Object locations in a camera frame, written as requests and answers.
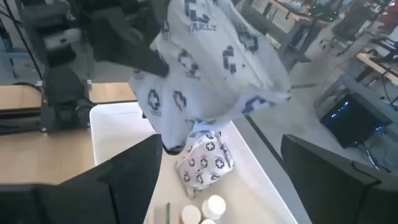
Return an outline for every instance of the white cap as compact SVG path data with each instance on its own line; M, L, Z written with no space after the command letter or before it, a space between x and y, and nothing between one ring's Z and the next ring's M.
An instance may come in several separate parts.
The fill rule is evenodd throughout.
M201 224L216 224L213 220L206 219Z
M216 216L222 216L226 210L226 204L222 197L213 195L208 200L208 209Z
M193 205L187 205L181 212L181 221L184 224L199 224L201 214L198 208Z

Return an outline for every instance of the gray floor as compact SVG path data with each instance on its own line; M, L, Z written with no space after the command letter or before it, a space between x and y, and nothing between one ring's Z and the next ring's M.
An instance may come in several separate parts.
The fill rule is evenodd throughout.
M253 2L253 6L257 7L260 11L265 8L265 5L266 1L255 0ZM279 12L274 22L287 31L292 27L293 22L285 20L284 16L284 14ZM22 42L9 20L5 18L3 21L11 33L14 45L22 46ZM319 38L323 37L331 37L330 28L322 31ZM280 150L283 134L294 134L325 149L370 166L369 161L364 157L362 152L357 149L343 149L333 139L317 120L313 107L313 101L319 92L327 88L339 75L346 72L357 75L360 72L361 64L354 56L366 45L368 39L369 37L365 35L355 43L350 51L340 57L334 56L336 54L334 50L322 50L317 44L319 40L315 41L315 44L307 52L307 56L312 59L312 62L297 64L289 74L293 86L307 84L314 84L314 86L294 89L292 90L292 100L289 103L271 110L260 110L252 115L253 120L268 140L270 140L274 148L278 151ZM17 61L16 70L19 75L18 80L13 79L10 74L0 70L0 85L9 85L16 81L35 82L38 80L30 60ZM94 82L125 82L128 80L131 72L130 68L116 67L110 63L95 63L90 79ZM381 82L374 84L372 89L380 95L384 95ZM398 95L397 88L389 82L387 82L387 89L392 96ZM237 119L234 123L241 131L253 153L259 159L264 170L274 182L281 196L283 196L298 223L310 223L289 178L282 168L279 167L272 154L267 150L258 135L255 134L249 123L244 118ZM390 147L377 145L372 148L372 151L376 158L386 167L394 170L394 172L397 170L398 151L393 151Z

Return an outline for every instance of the bottle cap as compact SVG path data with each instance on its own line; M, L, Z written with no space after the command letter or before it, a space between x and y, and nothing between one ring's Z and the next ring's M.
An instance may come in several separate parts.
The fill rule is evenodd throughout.
M216 224L213 220L206 219L201 224Z
M213 195L208 200L208 209L216 216L222 216L226 210L225 200L218 196Z
M187 205L181 212L181 221L183 224L199 224L201 214L198 208L193 205Z

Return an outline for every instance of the floor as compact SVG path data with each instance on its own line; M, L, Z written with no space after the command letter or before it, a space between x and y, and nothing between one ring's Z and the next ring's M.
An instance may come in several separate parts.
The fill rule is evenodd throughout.
M259 11L262 11L266 3L267 1L265 0L254 0L252 5ZM278 12L274 22L283 30L287 31L293 26L293 22L285 20L284 16L284 14ZM3 19L3 22L7 29L9 29L12 39L15 40L14 45L22 46L9 20ZM330 37L330 35L330 28L325 29L320 34L319 39ZM282 135L289 133L349 159L354 159L370 166L368 159L362 152L354 148L343 149L333 139L317 120L313 107L313 101L318 96L319 92L327 88L339 75L346 72L357 75L360 72L361 64L353 57L366 45L368 39L369 37L364 35L355 43L351 50L340 57L335 57L335 50L322 50L318 44L313 44L307 52L307 56L312 59L312 63L297 64L289 73L291 84L303 88L292 90L292 99L289 103L271 110L259 110L251 116L275 149L278 151L280 150ZM16 63L16 67L17 73L19 74L18 81L35 82L38 80L38 76L30 60L21 60ZM115 67L109 63L96 63L90 79L92 79L93 82L125 82L128 80L129 74L131 74L130 68ZM16 82L15 79L0 70L0 85L10 85L14 82ZM381 82L374 84L372 89L381 96L385 95ZM387 90L392 96L398 95L398 88L392 86L389 82L387 82ZM267 150L264 143L259 139L252 127L250 127L246 119L239 118L235 120L234 123L240 130L249 147L253 150L255 156L259 159L264 170L275 183L276 188L295 215L298 223L310 223L289 178L278 165L272 154ZM398 170L398 151L393 151L391 149L391 147L376 145L371 150L380 163L393 170L393 173L398 174L398 172L396 172Z

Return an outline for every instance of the small pouch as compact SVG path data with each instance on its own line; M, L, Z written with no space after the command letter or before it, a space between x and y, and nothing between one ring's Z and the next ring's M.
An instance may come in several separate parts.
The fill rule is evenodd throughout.
M177 172L189 198L210 187L234 167L220 131L201 131L182 151Z

